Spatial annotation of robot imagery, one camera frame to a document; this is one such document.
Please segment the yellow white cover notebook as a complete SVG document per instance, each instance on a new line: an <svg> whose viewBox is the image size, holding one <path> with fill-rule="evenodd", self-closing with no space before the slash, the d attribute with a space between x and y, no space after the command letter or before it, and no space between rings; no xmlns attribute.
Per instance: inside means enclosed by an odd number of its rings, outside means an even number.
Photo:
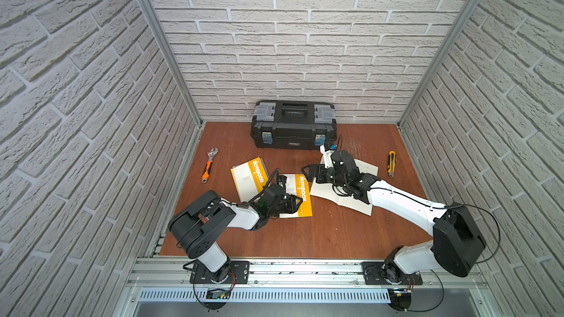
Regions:
<svg viewBox="0 0 564 317"><path fill-rule="evenodd" d="M239 200L243 203L250 201L251 198L258 195L269 180L264 161L260 157L233 167L231 174Z"/></svg>

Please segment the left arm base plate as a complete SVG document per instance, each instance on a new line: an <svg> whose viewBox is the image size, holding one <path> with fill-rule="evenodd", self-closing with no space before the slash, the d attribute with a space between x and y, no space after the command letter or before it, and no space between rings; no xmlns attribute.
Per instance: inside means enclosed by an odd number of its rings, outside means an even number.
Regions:
<svg viewBox="0 0 564 317"><path fill-rule="evenodd" d="M250 261L228 260L216 272L210 271L200 261L195 261L191 268L190 282L195 285L202 284L246 284L250 272Z"/></svg>

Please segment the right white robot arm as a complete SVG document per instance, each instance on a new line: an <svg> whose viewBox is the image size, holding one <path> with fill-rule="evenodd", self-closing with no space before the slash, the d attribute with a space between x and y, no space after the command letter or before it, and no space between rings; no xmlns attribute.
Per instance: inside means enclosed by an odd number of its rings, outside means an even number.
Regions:
<svg viewBox="0 0 564 317"><path fill-rule="evenodd" d="M486 239L471 215L470 205L446 205L420 198L392 186L382 178L359 170L347 151L321 148L323 161L302 168L308 181L330 184L341 198L383 208L427 232L432 239L414 246L399 246L385 259L380 274L391 284L401 284L422 271L443 269L467 277L483 263Z"/></svg>

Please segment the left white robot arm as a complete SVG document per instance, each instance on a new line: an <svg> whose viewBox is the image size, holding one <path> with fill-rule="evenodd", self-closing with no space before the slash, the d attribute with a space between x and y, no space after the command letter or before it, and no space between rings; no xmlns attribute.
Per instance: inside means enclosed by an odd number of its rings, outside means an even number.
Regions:
<svg viewBox="0 0 564 317"><path fill-rule="evenodd" d="M215 282L221 282L230 272L231 260L217 240L228 228L257 231L282 214L298 213L307 196L291 192L289 184L289 176L276 169L264 188L247 202L233 203L210 190L179 211L167 229L188 258L203 265L215 276Z"/></svg>

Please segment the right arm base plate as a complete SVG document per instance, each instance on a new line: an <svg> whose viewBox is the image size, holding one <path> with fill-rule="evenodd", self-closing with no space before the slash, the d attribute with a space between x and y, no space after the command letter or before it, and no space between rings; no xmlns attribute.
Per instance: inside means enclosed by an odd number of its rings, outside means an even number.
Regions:
<svg viewBox="0 0 564 317"><path fill-rule="evenodd" d="M362 262L361 268L365 284L368 286L420 286L423 284L419 273L405 274L394 264L386 264L384 261Z"/></svg>

